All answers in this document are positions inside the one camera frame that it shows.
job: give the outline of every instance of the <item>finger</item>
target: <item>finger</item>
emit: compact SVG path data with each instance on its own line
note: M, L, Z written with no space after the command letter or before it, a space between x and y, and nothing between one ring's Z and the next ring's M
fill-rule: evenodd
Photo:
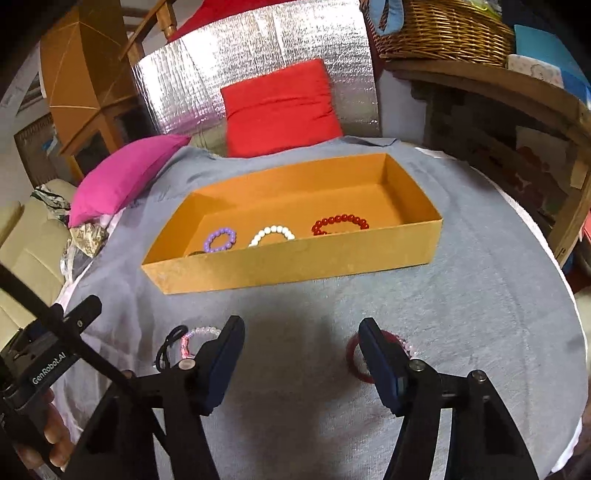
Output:
M23 445L15 445L15 448L18 456L21 458L21 461L25 464L27 469L33 470L43 465L43 458L41 458L41 455L32 448Z
M74 444L70 441L69 437L64 438L60 443L53 447L49 454L49 460L51 460L55 466L65 466L70 460L73 451Z
M54 445L62 438L70 438L70 433L64 425L60 413L52 404L47 406L47 423L45 425L44 433L47 441Z
M53 390L50 388L43 394L43 400L47 403L51 403L56 396L53 394Z

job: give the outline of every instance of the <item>wicker basket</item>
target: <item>wicker basket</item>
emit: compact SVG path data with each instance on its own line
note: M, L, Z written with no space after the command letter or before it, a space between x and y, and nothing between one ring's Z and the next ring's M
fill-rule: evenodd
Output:
M507 55L513 53L513 30L464 0L402 3L401 31L380 37L369 19L369 0L361 0L361 11L384 60L459 60L505 66Z

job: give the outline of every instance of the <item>pink bracelet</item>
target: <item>pink bracelet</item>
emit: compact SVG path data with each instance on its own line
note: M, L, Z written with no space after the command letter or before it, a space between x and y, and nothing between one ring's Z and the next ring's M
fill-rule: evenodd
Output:
M188 333L185 333L185 335L181 337L181 356L183 358L195 358L195 355L191 355L191 352L189 352L189 339L193 335L209 335L217 338L220 333L222 333L222 331L215 327L197 327L189 330Z

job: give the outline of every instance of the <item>magenta cushion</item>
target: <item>magenta cushion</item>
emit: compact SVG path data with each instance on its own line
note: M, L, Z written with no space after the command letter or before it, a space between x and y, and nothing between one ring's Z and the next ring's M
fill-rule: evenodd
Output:
M72 200L70 228L114 215L135 200L170 157L191 140L158 135L130 143L104 159L80 183Z

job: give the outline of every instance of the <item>wooden shelf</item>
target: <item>wooden shelf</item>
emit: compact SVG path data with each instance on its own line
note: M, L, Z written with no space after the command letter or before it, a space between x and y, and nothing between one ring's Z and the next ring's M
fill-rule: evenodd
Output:
M504 103L558 130L574 144L572 187L548 235L548 244L563 265L591 207L591 113L586 105L566 90L501 67L450 60L391 60L385 69L399 79L435 83Z

